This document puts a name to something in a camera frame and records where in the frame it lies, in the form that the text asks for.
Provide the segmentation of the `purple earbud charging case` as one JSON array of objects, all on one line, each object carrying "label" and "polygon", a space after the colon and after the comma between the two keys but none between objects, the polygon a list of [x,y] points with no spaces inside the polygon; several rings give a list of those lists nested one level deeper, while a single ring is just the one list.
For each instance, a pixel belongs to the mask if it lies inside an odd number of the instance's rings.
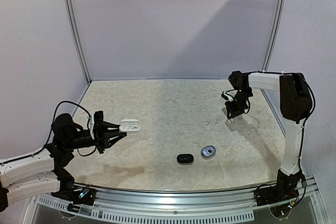
[{"label": "purple earbud charging case", "polygon": [[201,157],[204,159],[210,159],[216,155],[216,148],[212,145],[206,146],[201,149]]}]

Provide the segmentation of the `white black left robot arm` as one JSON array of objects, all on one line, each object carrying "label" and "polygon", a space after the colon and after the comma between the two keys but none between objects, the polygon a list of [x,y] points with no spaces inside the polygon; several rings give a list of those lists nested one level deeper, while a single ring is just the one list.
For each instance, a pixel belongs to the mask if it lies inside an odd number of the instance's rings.
[{"label": "white black left robot arm", "polygon": [[40,150],[1,160],[1,211],[32,196],[50,193],[73,204],[93,205],[96,190],[74,185],[74,177],[65,167],[74,158],[73,151],[95,147],[102,154],[127,136],[120,126],[104,121],[103,112],[89,118],[85,130],[68,113],[58,115],[51,124],[51,143]]}]

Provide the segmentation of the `white earbud charging case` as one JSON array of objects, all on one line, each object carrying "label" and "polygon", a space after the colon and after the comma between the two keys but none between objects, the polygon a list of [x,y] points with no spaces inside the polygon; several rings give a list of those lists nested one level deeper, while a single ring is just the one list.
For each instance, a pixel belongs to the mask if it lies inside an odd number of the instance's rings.
[{"label": "white earbud charging case", "polygon": [[[128,130],[128,127],[131,125],[137,125],[139,129],[137,131]],[[120,122],[119,130],[124,133],[136,133],[140,130],[140,121],[136,119],[123,119]]]}]

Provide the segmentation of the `black earbud charging case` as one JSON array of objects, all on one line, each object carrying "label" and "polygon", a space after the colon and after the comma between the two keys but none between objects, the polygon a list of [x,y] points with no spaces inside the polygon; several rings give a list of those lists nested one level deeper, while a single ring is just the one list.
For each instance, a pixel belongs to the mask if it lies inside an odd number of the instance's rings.
[{"label": "black earbud charging case", "polygon": [[190,165],[194,162],[194,156],[192,154],[178,154],[176,161],[180,165]]}]

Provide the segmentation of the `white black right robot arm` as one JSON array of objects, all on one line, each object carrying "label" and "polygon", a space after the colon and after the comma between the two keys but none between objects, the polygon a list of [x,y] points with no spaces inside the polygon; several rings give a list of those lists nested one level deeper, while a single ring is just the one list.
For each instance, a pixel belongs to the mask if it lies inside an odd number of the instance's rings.
[{"label": "white black right robot arm", "polygon": [[290,209],[293,208],[302,200],[297,184],[307,186],[301,159],[307,121],[316,107],[310,86],[299,72],[233,71],[228,81],[235,95],[224,91],[221,96],[225,99],[229,121],[249,112],[249,99],[253,96],[253,89],[278,92],[285,128],[284,157],[277,173],[276,184],[258,186],[254,191],[254,198],[258,206],[293,199],[289,205]]}]

